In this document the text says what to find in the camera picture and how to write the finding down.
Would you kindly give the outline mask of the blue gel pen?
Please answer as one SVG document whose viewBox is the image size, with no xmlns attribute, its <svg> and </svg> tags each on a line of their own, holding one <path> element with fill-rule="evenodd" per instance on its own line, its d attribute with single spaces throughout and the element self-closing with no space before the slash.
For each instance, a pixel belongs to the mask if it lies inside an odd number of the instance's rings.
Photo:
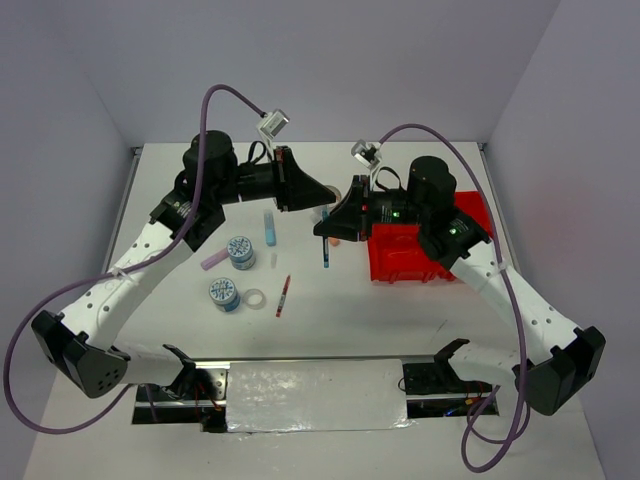
<svg viewBox="0 0 640 480">
<path fill-rule="evenodd" d="M 321 221 L 324 222 L 329 218 L 329 210 L 328 207 L 323 207 L 321 211 Z M 329 237 L 322 236 L 322 255 L 323 255 L 323 266 L 325 269 L 329 268 Z"/>
</svg>

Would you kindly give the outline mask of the red gel pen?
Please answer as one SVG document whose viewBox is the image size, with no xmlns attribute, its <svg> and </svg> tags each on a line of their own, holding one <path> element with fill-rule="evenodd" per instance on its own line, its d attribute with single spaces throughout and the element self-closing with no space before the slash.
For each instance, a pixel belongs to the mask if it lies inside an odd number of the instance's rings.
<svg viewBox="0 0 640 480">
<path fill-rule="evenodd" d="M 281 291 L 281 295 L 279 298 L 279 302 L 276 308 L 276 313 L 275 313 L 276 318 L 281 318 L 290 284 L 291 284 L 291 274 L 288 274 L 285 279 L 285 282 Z"/>
</svg>

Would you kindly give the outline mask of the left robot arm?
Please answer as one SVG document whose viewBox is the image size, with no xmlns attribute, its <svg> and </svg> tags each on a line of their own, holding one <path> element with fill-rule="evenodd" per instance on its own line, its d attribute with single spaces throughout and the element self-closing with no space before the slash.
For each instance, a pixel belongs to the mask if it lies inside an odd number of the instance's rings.
<svg viewBox="0 0 640 480">
<path fill-rule="evenodd" d="M 127 347 L 116 339 L 163 279 L 224 223 L 225 205 L 272 198 L 279 210 L 293 212 L 335 199 L 297 165 L 289 147 L 276 147 L 266 163 L 241 163 L 231 138 L 218 130 L 195 136 L 183 165 L 105 278 L 61 312 L 42 311 L 32 320 L 45 356 L 89 398 L 127 383 L 155 384 L 175 399 L 193 392 L 196 364 L 177 347 Z"/>
</svg>

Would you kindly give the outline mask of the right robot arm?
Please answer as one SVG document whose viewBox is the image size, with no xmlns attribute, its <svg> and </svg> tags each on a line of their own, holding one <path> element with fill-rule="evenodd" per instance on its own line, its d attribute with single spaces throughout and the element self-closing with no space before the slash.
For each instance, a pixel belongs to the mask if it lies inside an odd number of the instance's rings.
<svg viewBox="0 0 640 480">
<path fill-rule="evenodd" d="M 513 384 L 534 411 L 551 416 L 595 376 L 605 337 L 596 327 L 579 327 L 499 261 L 488 230 L 456 206 L 456 187 L 446 162 L 434 156 L 411 163 L 406 188 L 374 191 L 367 176 L 356 175 L 313 232 L 357 242 L 370 239 L 379 225 L 416 227 L 426 257 L 482 297 L 525 341 L 525 357 L 515 360 L 468 340 L 453 341 L 436 356 L 436 383 L 446 391 L 475 380 Z"/>
</svg>

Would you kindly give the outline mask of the large grey tape roll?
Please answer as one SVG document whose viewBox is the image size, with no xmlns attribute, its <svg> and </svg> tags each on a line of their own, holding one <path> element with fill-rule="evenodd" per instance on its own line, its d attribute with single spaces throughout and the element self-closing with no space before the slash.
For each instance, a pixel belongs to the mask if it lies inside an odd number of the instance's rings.
<svg viewBox="0 0 640 480">
<path fill-rule="evenodd" d="M 337 187 L 333 186 L 333 185 L 325 185 L 325 188 L 327 190 L 329 190 L 334 196 L 333 200 L 326 204 L 326 207 L 329 210 L 331 210 L 334 207 L 336 207 L 338 205 L 338 203 L 341 201 L 342 195 L 341 195 L 340 190 Z"/>
</svg>

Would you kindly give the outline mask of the red bin front left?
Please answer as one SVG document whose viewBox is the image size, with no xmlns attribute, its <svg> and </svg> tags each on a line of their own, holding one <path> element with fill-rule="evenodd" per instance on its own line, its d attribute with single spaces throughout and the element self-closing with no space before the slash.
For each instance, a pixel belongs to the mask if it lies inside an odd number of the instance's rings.
<svg viewBox="0 0 640 480">
<path fill-rule="evenodd" d="M 456 280 L 453 274 L 425 255 L 418 242 L 418 232 L 418 225 L 373 225 L 367 240 L 372 281 L 393 284 L 400 281 Z"/>
</svg>

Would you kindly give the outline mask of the red bin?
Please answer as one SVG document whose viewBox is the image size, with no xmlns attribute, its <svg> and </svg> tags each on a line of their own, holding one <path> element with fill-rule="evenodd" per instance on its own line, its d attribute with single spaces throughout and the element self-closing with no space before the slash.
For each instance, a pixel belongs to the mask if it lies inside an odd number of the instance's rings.
<svg viewBox="0 0 640 480">
<path fill-rule="evenodd" d="M 373 225 L 367 240 L 372 281 L 393 284 L 400 281 L 456 280 L 453 274 L 425 255 L 418 242 L 418 232 L 418 225 Z"/>
<path fill-rule="evenodd" d="M 479 192 L 457 191 L 455 206 L 475 220 L 490 237 L 493 237 L 494 229 L 490 222 L 489 212 Z"/>
</svg>

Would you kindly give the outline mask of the blue slime jar far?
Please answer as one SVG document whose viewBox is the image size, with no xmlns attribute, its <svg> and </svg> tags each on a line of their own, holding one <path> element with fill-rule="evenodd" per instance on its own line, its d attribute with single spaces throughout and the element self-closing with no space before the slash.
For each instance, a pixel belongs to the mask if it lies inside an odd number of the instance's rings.
<svg viewBox="0 0 640 480">
<path fill-rule="evenodd" d="M 252 242 L 248 237 L 235 236 L 226 246 L 228 258 L 237 270 L 248 270 L 255 264 L 255 253 Z"/>
</svg>

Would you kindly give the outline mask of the blue slime jar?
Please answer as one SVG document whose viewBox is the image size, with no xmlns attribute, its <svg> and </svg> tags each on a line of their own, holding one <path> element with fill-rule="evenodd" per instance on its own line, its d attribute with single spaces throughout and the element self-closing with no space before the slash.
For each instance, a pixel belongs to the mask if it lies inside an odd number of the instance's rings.
<svg viewBox="0 0 640 480">
<path fill-rule="evenodd" d="M 217 278 L 211 283 L 209 296 L 214 305 L 225 313 L 236 310 L 241 301 L 235 283 L 227 277 Z"/>
<path fill-rule="evenodd" d="M 255 264 L 255 253 L 252 242 L 248 237 L 235 236 L 226 246 L 228 258 L 237 270 L 248 270 Z"/>
</svg>

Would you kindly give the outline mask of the pink highlighter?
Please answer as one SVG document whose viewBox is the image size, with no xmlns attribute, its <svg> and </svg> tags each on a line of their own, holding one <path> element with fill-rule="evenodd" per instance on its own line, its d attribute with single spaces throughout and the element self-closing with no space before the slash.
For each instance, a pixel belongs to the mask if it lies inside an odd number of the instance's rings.
<svg viewBox="0 0 640 480">
<path fill-rule="evenodd" d="M 228 256 L 229 256 L 228 251 L 226 249 L 222 249 L 216 252 L 215 254 L 209 256 L 208 258 L 204 259 L 203 261 L 201 261 L 200 266 L 204 271 L 208 271 L 211 268 L 218 265 L 219 263 L 221 263 L 222 261 L 224 261 L 225 259 L 227 259 Z"/>
</svg>

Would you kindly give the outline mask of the small clear tape roll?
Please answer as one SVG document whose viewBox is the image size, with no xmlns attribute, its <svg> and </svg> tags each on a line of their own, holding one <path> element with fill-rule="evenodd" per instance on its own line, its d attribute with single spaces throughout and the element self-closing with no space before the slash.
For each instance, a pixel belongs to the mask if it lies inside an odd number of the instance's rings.
<svg viewBox="0 0 640 480">
<path fill-rule="evenodd" d="M 260 310 L 265 307 L 267 299 L 260 289 L 252 288 L 244 293 L 242 301 L 249 309 Z"/>
</svg>

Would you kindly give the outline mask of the red bin back right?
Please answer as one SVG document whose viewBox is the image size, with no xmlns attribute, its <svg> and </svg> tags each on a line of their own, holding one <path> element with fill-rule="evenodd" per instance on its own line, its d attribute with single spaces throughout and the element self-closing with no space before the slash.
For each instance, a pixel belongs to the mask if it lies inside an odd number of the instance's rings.
<svg viewBox="0 0 640 480">
<path fill-rule="evenodd" d="M 489 212 L 479 192 L 457 191 L 455 206 L 475 220 L 490 237 L 493 237 L 494 229 L 490 222 Z"/>
</svg>

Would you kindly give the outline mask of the blue slime jar near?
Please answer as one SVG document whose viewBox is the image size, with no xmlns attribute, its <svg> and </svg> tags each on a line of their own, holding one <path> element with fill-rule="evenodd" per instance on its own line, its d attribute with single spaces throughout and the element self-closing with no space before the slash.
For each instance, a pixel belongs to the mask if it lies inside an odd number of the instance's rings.
<svg viewBox="0 0 640 480">
<path fill-rule="evenodd" d="M 236 310 L 241 301 L 235 283 L 227 277 L 217 278 L 211 283 L 209 296 L 214 305 L 225 313 Z"/>
</svg>

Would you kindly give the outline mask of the metal base rail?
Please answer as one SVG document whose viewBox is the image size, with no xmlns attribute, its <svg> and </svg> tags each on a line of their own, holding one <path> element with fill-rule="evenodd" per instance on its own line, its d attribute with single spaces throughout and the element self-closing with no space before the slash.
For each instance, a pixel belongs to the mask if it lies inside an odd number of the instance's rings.
<svg viewBox="0 0 640 480">
<path fill-rule="evenodd" d="M 207 433 L 303 433 L 406 428 L 463 417 L 491 385 L 446 377 L 432 357 L 204 360 L 181 396 L 137 389 L 132 422 Z"/>
</svg>

